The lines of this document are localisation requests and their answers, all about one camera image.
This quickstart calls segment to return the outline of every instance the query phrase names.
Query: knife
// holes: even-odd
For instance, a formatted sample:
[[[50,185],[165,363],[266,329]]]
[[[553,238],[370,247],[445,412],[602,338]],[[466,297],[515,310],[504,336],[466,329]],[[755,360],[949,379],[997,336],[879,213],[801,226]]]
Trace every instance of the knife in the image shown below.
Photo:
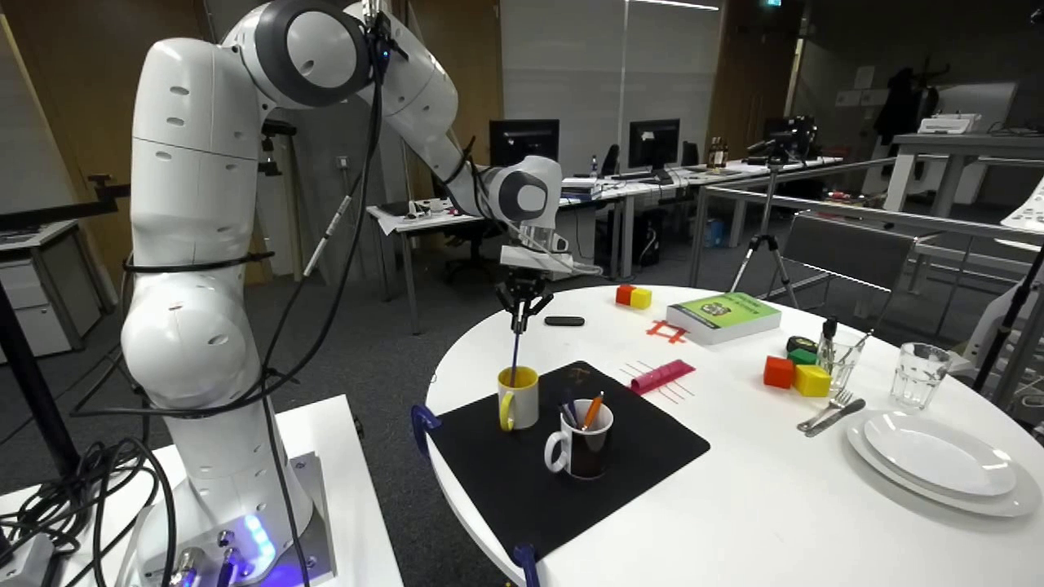
[[[834,421],[842,421],[845,415],[856,415],[856,412],[861,412],[861,409],[869,409],[865,398],[849,400],[849,403],[842,403],[838,412],[831,412],[830,419],[816,421],[812,428],[803,428],[803,434],[807,434],[807,438],[816,438],[816,434],[824,434],[827,428],[831,428]]]

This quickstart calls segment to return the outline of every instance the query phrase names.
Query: stacked plates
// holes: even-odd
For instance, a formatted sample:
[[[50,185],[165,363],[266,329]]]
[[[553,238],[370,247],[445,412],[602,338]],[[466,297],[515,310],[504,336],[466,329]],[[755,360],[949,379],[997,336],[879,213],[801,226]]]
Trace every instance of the stacked plates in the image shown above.
[[[1037,483],[1002,450],[903,412],[870,412],[845,432],[853,450],[892,483],[958,513],[1023,520]]]

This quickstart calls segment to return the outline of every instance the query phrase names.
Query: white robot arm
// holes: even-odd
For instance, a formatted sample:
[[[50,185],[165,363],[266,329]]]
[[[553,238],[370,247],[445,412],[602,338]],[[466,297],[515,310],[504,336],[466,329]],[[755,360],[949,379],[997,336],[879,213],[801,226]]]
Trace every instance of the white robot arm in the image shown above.
[[[260,125],[279,109],[331,109],[354,94],[418,149],[465,213],[510,226],[541,272],[573,272],[554,232],[562,171],[529,155],[479,171],[447,136],[457,89],[439,59],[392,15],[358,4],[281,0],[253,10],[222,47],[165,38],[146,51],[135,104],[132,236],[135,301],[122,332],[132,375],[156,409],[222,409],[259,386],[260,360],[242,310],[246,253],[256,228]],[[246,585],[272,573],[291,547],[279,476],[304,529],[315,500],[272,459],[266,409],[168,419],[185,464],[175,489],[180,556],[236,564]],[[165,514],[141,525],[135,573],[156,585],[168,556]]]

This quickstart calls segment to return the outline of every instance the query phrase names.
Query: yellow cube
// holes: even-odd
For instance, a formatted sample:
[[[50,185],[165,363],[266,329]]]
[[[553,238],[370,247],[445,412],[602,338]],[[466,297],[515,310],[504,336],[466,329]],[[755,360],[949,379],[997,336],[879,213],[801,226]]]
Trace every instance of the yellow cube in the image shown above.
[[[830,372],[824,366],[798,366],[793,389],[807,398],[827,398],[830,395]]]
[[[652,307],[652,291],[649,291],[649,287],[633,287],[629,307],[633,307],[633,310]]]

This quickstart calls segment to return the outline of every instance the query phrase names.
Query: round white table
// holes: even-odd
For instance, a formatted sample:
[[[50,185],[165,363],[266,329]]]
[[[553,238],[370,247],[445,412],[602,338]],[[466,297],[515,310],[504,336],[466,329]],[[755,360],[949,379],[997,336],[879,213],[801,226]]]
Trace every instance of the round white table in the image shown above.
[[[663,363],[684,360],[692,375],[647,398],[702,434],[713,450],[681,466],[629,507],[617,508],[573,541],[539,560],[548,587],[571,585],[702,585],[702,587],[1040,587],[1044,513],[1029,520],[983,520],[915,495],[849,448],[838,421],[819,438],[798,432],[827,400],[774,390],[759,383],[768,355],[782,355],[788,336],[819,336],[824,316],[788,310],[781,329],[718,341],[670,341],[647,336],[666,303],[708,291],[652,287],[649,310],[624,310],[614,287],[564,291],[541,316],[573,314],[579,329],[545,326],[523,332],[518,363],[539,372],[569,363],[629,383]],[[428,409],[447,415],[496,390],[496,372],[510,366],[510,316],[476,323],[440,360]],[[893,412],[888,389],[896,350],[870,338],[849,389],[869,412]],[[1044,486],[1044,450],[997,403],[946,379],[925,412],[936,424],[958,428],[1019,459]],[[439,444],[428,438],[433,476],[470,537],[515,585],[523,572],[476,513]]]

